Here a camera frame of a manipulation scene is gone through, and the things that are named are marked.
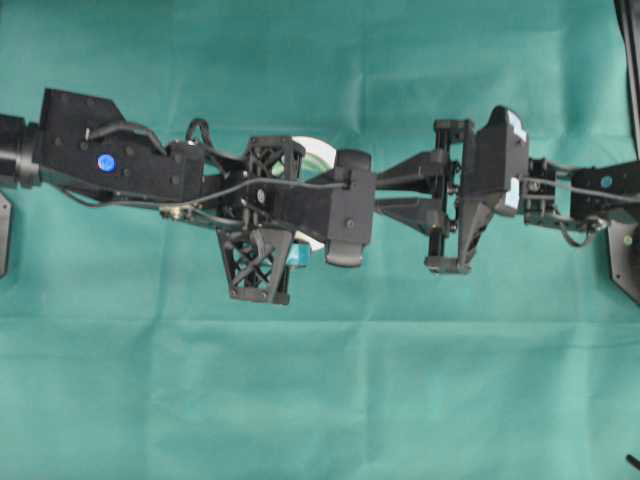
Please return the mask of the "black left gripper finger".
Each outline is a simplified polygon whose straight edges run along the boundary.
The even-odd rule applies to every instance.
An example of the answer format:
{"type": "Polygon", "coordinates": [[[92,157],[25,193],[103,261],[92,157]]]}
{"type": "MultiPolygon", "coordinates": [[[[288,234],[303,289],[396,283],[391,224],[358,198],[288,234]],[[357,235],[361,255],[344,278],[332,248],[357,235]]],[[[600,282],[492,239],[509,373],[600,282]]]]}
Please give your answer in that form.
{"type": "Polygon", "coordinates": [[[308,242],[294,239],[287,253],[286,266],[306,268],[311,262],[312,253],[312,246],[308,242]]]}

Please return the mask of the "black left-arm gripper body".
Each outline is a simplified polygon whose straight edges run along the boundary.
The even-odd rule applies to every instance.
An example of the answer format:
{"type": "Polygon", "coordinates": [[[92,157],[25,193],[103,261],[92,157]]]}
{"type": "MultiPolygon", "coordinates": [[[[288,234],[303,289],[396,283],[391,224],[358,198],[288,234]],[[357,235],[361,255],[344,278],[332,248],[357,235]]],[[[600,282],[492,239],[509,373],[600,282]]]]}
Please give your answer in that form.
{"type": "Polygon", "coordinates": [[[275,219],[275,180],[297,181],[305,150],[290,137],[250,139],[235,163],[225,166],[225,187],[240,188],[218,200],[216,212],[237,220],[217,237],[230,297],[287,305],[291,267],[286,264],[294,233],[275,219]]]}

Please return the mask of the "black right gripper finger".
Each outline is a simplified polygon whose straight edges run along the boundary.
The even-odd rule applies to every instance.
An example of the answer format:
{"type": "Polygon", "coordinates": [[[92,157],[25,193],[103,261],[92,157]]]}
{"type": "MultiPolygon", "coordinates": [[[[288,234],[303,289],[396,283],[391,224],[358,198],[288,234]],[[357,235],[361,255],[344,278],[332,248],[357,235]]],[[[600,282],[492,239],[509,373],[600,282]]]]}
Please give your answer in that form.
{"type": "Polygon", "coordinates": [[[418,197],[375,201],[375,211],[424,235],[441,230],[441,206],[437,200],[418,197]]]}
{"type": "Polygon", "coordinates": [[[445,150],[420,152],[376,175],[377,190],[436,190],[449,156],[445,150]]]}

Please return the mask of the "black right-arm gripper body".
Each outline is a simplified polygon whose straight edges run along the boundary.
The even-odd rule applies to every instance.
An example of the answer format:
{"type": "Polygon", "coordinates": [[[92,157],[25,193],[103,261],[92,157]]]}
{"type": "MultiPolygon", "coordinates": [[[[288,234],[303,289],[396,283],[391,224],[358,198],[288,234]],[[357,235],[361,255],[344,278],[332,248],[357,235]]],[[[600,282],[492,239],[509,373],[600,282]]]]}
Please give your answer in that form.
{"type": "Polygon", "coordinates": [[[463,196],[463,167],[473,152],[475,127],[468,119],[437,120],[434,131],[435,147],[426,152],[425,178],[435,211],[428,222],[425,266],[434,274],[467,274],[480,240],[480,204],[463,196]]]}

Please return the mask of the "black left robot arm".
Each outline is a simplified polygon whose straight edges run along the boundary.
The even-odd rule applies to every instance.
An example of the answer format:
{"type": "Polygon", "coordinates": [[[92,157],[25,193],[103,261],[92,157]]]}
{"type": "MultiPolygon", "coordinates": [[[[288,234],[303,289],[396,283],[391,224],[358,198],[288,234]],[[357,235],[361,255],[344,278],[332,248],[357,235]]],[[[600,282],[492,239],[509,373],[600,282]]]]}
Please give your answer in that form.
{"type": "Polygon", "coordinates": [[[1,183],[50,185],[88,208],[152,210],[216,233],[230,296],[289,302],[289,253],[298,246],[273,216],[272,200],[300,177],[304,147],[257,136],[239,155],[217,150],[192,120],[181,140],[160,141],[105,98],[49,89],[30,123],[1,118],[1,183]]]}

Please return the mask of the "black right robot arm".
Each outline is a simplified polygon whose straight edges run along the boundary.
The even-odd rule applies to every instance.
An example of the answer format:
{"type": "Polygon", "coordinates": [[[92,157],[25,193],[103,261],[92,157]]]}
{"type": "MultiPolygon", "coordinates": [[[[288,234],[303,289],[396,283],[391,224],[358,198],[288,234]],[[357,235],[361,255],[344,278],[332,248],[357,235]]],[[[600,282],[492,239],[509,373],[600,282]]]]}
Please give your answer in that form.
{"type": "Polygon", "coordinates": [[[510,110],[487,124],[438,120],[436,144],[378,174],[377,189],[398,192],[375,210],[429,239],[426,267],[466,274],[481,235],[496,216],[520,215],[528,225],[559,230],[575,247],[615,221],[639,220],[639,164],[562,167],[529,155],[526,131],[510,110]]]}

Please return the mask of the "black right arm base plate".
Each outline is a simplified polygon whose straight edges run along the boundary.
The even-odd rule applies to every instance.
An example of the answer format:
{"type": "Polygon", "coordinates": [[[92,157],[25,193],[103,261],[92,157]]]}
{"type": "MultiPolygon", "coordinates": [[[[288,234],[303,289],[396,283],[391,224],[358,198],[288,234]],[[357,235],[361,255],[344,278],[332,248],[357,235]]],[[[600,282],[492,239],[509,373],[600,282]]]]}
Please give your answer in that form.
{"type": "Polygon", "coordinates": [[[639,304],[639,224],[610,217],[607,248],[610,279],[639,304]]]}

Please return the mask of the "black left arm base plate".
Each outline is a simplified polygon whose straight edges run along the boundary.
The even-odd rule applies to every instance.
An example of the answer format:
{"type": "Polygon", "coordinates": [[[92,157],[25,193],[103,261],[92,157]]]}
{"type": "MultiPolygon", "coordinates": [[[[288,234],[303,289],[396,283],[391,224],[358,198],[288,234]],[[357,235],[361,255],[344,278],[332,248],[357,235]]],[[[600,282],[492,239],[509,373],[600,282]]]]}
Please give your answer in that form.
{"type": "Polygon", "coordinates": [[[0,277],[8,272],[10,238],[12,225],[12,204],[3,194],[0,194],[0,277]]]}

